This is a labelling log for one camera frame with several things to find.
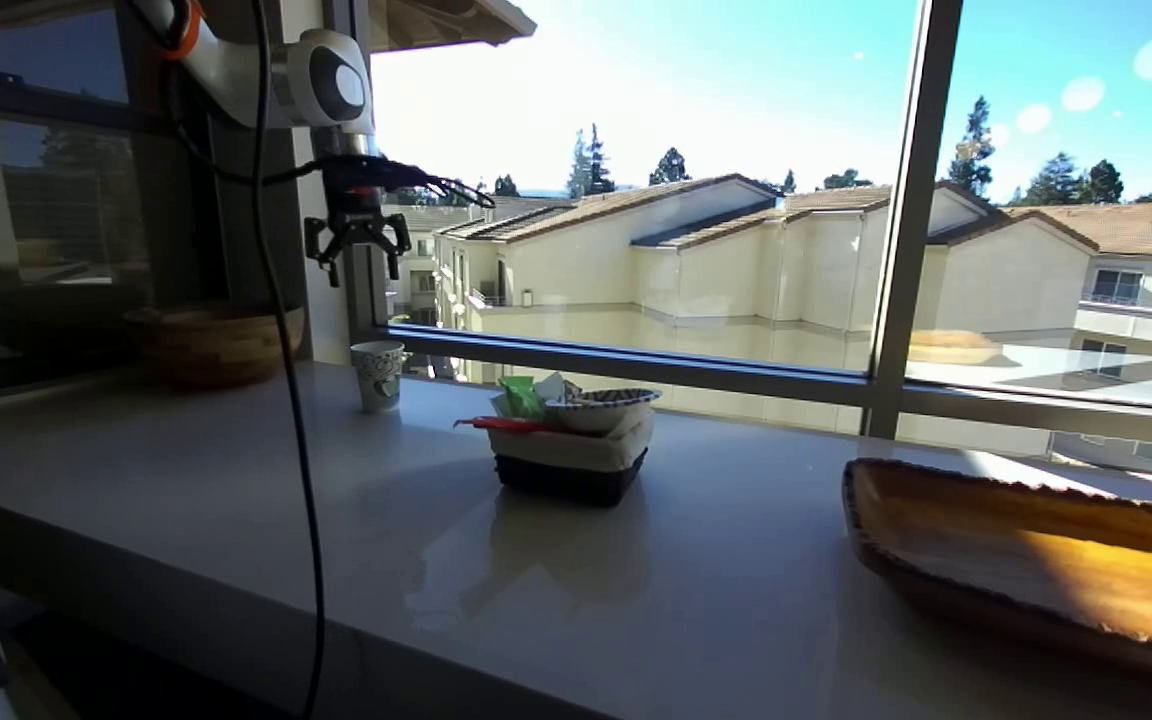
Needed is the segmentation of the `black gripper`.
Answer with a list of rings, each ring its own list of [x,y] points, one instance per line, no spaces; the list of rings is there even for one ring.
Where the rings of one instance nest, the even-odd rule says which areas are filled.
[[[436,196],[493,206],[493,196],[463,181],[383,155],[318,155],[314,173],[322,176],[326,210],[302,219],[302,254],[326,273],[326,284],[339,284],[336,259],[353,244],[378,249],[387,274],[398,274],[398,254],[413,249],[413,237],[398,210],[378,206],[383,191],[430,189]]]

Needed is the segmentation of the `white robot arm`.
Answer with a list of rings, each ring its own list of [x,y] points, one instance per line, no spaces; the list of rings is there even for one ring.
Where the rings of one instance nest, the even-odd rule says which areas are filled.
[[[372,75],[364,47],[330,28],[311,28],[295,43],[235,43],[212,33],[203,0],[129,0],[169,64],[180,64],[212,98],[212,106],[250,133],[322,126],[355,136],[372,121]],[[378,191],[430,189],[463,204],[493,206],[493,196],[463,181],[422,173],[417,162],[372,153],[318,153],[285,173],[235,173],[235,185],[267,189],[314,173],[326,210],[302,223],[302,254],[336,274],[336,259],[353,244],[372,244],[398,274],[413,249],[408,219],[378,206]]]

